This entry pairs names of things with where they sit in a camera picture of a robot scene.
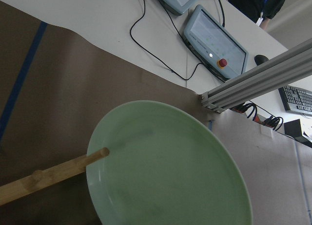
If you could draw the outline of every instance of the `black mouse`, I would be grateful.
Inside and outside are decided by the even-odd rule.
[[[254,57],[254,61],[255,61],[256,65],[260,65],[262,63],[265,63],[268,60],[269,59],[266,56],[263,56],[263,55],[256,55]]]

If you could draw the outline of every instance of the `blue tape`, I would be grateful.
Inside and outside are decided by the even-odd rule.
[[[16,103],[16,100],[19,96],[20,90],[23,86],[24,80],[26,79],[27,73],[29,71],[30,65],[34,59],[34,56],[36,54],[37,48],[40,44],[40,41],[42,39],[42,36],[44,34],[44,31],[47,27],[47,23],[41,22],[40,26],[37,30],[37,33],[33,39],[33,42],[29,48],[29,51],[27,53],[27,56],[23,62],[23,65],[21,67],[21,70],[19,72],[19,75],[15,81],[15,84],[11,90],[10,96],[6,102],[6,105],[4,107],[4,110],[2,112],[1,118],[0,118],[0,142],[2,140],[5,128],[9,122],[10,116],[12,114],[14,105]]]

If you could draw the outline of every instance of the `white desk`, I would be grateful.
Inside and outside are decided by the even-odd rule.
[[[185,82],[131,40],[129,29],[142,15],[142,0],[1,1],[49,24],[77,32],[95,46],[198,94],[220,84],[201,65],[194,77]],[[221,1],[225,11],[225,28],[249,52],[247,70],[255,67],[255,55],[273,58],[287,50],[227,1]],[[217,20],[222,21],[217,0],[199,0],[198,3],[202,4]],[[186,13],[180,17],[173,17],[180,32],[189,15]],[[198,60],[179,39],[167,14],[156,0],[146,0],[146,15],[134,28],[133,33],[143,46],[164,60],[181,76],[189,77],[198,63]],[[276,116],[283,116],[285,121],[301,117],[284,111],[277,91],[263,95],[254,102]],[[259,113],[268,116],[261,110]]]

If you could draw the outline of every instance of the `computer keyboard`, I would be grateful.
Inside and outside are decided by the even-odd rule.
[[[286,111],[312,115],[312,92],[294,86],[279,88]]]

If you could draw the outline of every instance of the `black clothing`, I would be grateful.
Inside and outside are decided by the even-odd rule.
[[[234,7],[241,11],[253,22],[257,22],[261,11],[263,18],[272,19],[283,6],[285,0],[268,0],[264,6],[264,0],[228,0]]]

